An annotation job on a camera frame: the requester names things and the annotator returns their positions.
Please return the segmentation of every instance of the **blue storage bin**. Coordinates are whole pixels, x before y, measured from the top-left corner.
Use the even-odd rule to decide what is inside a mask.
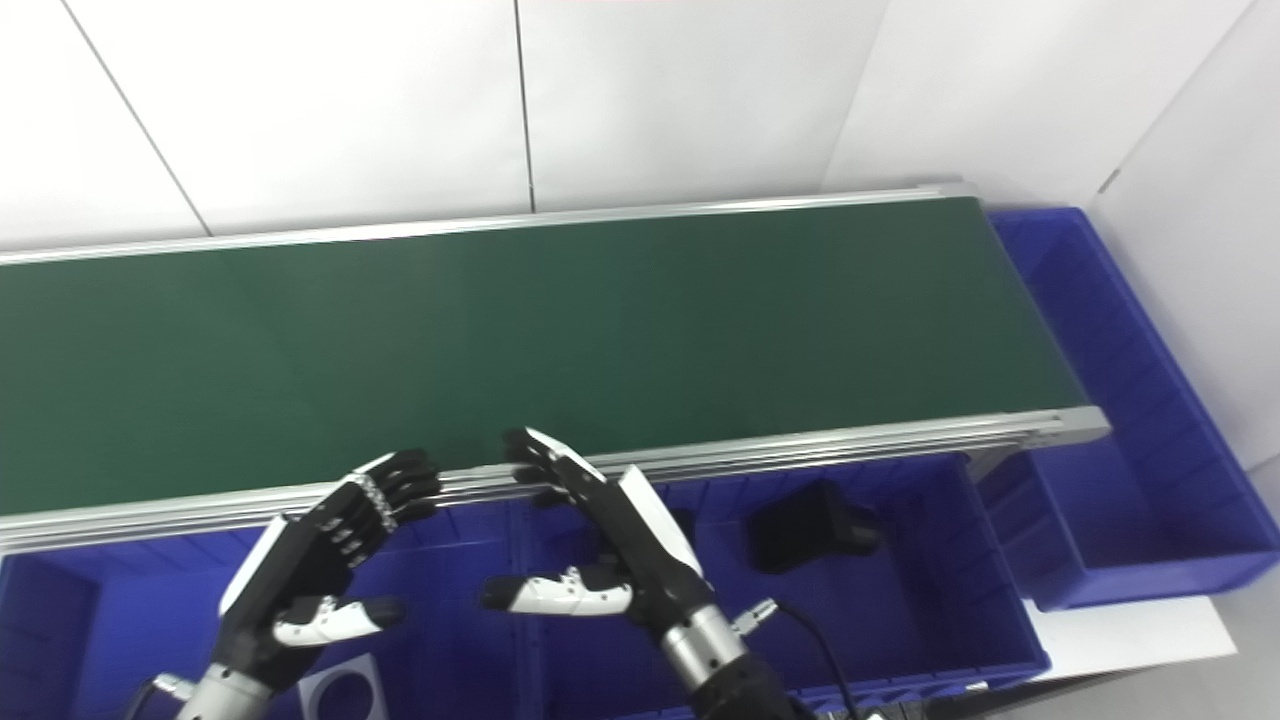
[[[1280,532],[1076,209],[991,217],[1110,437],[1014,456],[979,493],[1042,610],[1217,593],[1280,559]]]
[[[740,520],[820,475],[877,510],[886,546],[782,577],[750,570]],[[696,512],[698,551],[726,611],[767,596],[806,609],[861,702],[955,693],[977,682],[1004,687],[1048,666],[955,456],[686,482],[660,492],[673,507]],[[0,717],[116,720],[156,673],[198,676],[218,598],[257,532],[6,557]],[[527,501],[507,501],[443,510],[398,533],[351,591],[407,598],[406,621],[328,648],[316,669],[372,653],[392,717],[687,715],[671,669],[626,620],[516,616],[476,605],[484,578],[590,561],[594,538],[571,507],[535,511]],[[771,620],[749,643],[788,688],[818,706],[838,703],[820,651],[790,619]],[[172,717],[175,707],[156,696],[145,717]],[[296,691],[276,700],[270,717],[301,717]]]
[[[884,546],[869,557],[828,556],[785,575],[751,570],[742,520],[820,477],[877,512]],[[669,507],[695,514],[698,555],[726,614],[764,597],[808,611],[859,703],[952,694],[980,680],[1000,688],[1048,666],[957,456],[685,482],[659,492]],[[598,556],[595,533],[571,507],[536,515],[532,530],[539,568],[559,570]],[[666,660],[625,619],[530,621],[540,625],[547,650],[549,717],[689,716]],[[841,707],[820,650],[794,620],[774,616],[748,644],[788,689],[815,706]]]

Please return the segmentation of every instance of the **white wall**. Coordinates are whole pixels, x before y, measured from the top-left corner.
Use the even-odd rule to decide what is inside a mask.
[[[895,0],[824,191],[964,176],[1084,202],[1248,0]]]
[[[215,234],[529,210],[511,0],[69,4]]]
[[[541,210],[1079,202],[1245,3],[68,0],[216,234],[527,210],[517,8]],[[0,250],[195,234],[60,1],[4,8]]]
[[[1280,1],[1088,208],[1245,466],[1280,452]]]
[[[1251,475],[1280,516],[1277,38],[1280,0],[1257,0],[1089,210],[1236,452],[1261,462]],[[1275,717],[1280,573],[1215,602],[1238,656],[998,717]]]
[[[58,3],[0,3],[0,249],[201,233]]]

